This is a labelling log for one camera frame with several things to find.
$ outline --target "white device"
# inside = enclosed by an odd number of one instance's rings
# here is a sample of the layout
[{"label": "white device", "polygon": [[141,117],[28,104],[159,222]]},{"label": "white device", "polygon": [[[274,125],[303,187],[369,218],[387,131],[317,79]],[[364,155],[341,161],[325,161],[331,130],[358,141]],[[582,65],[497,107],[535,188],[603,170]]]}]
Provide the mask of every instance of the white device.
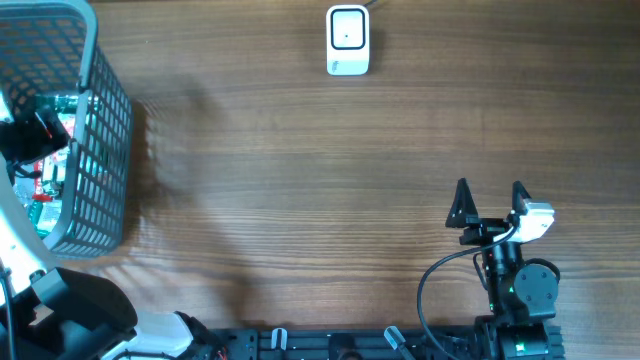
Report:
[{"label": "white device", "polygon": [[336,5],[327,11],[327,72],[362,75],[369,69],[369,11]]}]

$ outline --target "square button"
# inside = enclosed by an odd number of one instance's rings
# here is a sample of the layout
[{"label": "square button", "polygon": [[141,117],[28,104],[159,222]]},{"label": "square button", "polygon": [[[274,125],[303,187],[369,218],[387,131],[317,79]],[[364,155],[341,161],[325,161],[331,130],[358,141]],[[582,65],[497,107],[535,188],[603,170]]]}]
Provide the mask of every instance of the square button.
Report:
[{"label": "square button", "polygon": [[359,49],[364,46],[364,13],[359,9],[335,10],[331,14],[332,38],[336,49]]}]

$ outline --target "cable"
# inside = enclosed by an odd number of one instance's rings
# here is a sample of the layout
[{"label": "cable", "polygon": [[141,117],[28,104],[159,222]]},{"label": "cable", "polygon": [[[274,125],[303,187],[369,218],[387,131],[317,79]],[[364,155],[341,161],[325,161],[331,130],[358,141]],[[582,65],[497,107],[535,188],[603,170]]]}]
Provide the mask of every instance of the cable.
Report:
[{"label": "cable", "polygon": [[529,259],[529,260],[524,262],[525,266],[526,265],[531,265],[531,264],[542,265],[542,266],[548,267],[549,270],[551,270],[553,272],[553,274],[556,276],[556,281],[558,281],[558,283],[560,283],[560,269],[558,269],[558,267],[555,266],[551,261],[545,260],[545,259],[533,258],[533,259]]},{"label": "cable", "polygon": [[487,287],[487,281],[484,279],[484,275],[482,275],[482,269],[480,269],[480,265],[478,265],[478,255],[480,255],[480,253],[473,255],[473,267],[476,268],[476,272],[478,273],[478,277],[480,278],[482,287],[485,290],[489,291],[489,287]]},{"label": "cable", "polygon": [[432,272],[434,272],[438,267],[440,267],[440,265],[465,256],[465,255],[469,255],[469,254],[473,254],[473,253],[477,253],[477,252],[481,252],[481,251],[485,251],[485,250],[489,250],[491,248],[494,248],[496,246],[499,246],[501,244],[504,244],[505,242],[509,241],[509,239],[511,239],[511,237],[516,233],[517,231],[517,227],[514,226],[511,228],[511,230],[507,233],[507,235],[505,237],[503,237],[502,239],[489,244],[489,245],[485,245],[485,246],[480,246],[480,247],[475,247],[472,249],[467,249],[464,251],[460,251],[457,252],[455,254],[451,254],[447,257],[444,257],[442,259],[440,259],[438,262],[436,262],[435,264],[431,265],[431,267],[424,273],[424,275],[422,275],[422,279],[420,279],[420,285],[418,286],[418,316],[420,317],[420,323],[422,324],[422,327],[424,328],[424,332],[427,334],[427,337],[429,337],[429,339],[431,340],[431,342],[433,342],[433,344],[440,350],[442,351],[445,355],[447,355],[449,358],[453,359],[453,360],[459,360],[457,357],[449,354],[444,347],[442,346],[442,344],[440,344],[440,342],[438,340],[436,340],[435,336],[433,336],[433,333],[431,333],[431,330],[429,330],[429,326],[427,325],[427,320],[425,320],[424,318],[424,314],[422,313],[422,290],[424,289],[424,284],[425,282],[427,282],[427,278],[429,277],[429,275],[431,275]]},{"label": "cable", "polygon": [[373,4],[375,4],[376,2],[378,2],[378,0],[370,0],[368,3],[366,3],[366,4],[362,5],[362,6],[369,7],[369,6],[373,5]]},{"label": "cable", "polygon": [[135,357],[151,358],[151,359],[178,360],[177,357],[171,356],[171,355],[167,355],[165,353],[152,354],[152,353],[143,353],[143,352],[129,351],[129,350],[125,350],[125,351],[121,352],[120,354],[116,355],[112,360],[119,360],[119,359],[126,358],[126,357],[131,359],[134,356]]},{"label": "cable", "polygon": [[9,274],[11,271],[6,271],[2,269],[0,272],[0,285],[2,285],[2,291],[4,292],[4,303],[7,307],[7,339],[9,341],[9,359],[18,360],[18,352],[16,347],[16,335],[15,335],[15,324],[13,322],[13,303],[11,297],[11,282],[7,281],[9,279]]}]

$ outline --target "wooden table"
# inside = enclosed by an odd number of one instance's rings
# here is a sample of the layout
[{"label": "wooden table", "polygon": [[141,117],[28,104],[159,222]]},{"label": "wooden table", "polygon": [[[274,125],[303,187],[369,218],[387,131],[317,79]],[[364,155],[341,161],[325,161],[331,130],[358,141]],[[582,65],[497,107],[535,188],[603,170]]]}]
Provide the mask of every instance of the wooden table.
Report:
[{"label": "wooden table", "polygon": [[[124,244],[76,266],[136,306],[212,327],[415,327],[417,283],[511,183],[556,223],[569,358],[640,354],[640,6],[380,0],[371,68],[325,70],[333,1],[102,1],[135,101]],[[471,259],[434,274],[430,323],[487,314]]]}]

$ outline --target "basket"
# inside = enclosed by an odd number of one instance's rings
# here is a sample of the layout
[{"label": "basket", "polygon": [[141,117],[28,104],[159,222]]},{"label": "basket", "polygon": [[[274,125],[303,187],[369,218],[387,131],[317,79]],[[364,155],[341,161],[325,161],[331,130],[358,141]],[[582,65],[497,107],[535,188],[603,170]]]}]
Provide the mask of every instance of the basket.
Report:
[{"label": "basket", "polygon": [[60,217],[43,239],[61,257],[97,257],[122,241],[133,118],[97,36],[82,0],[0,3],[0,78],[11,112],[33,111],[37,94],[78,95]]}]

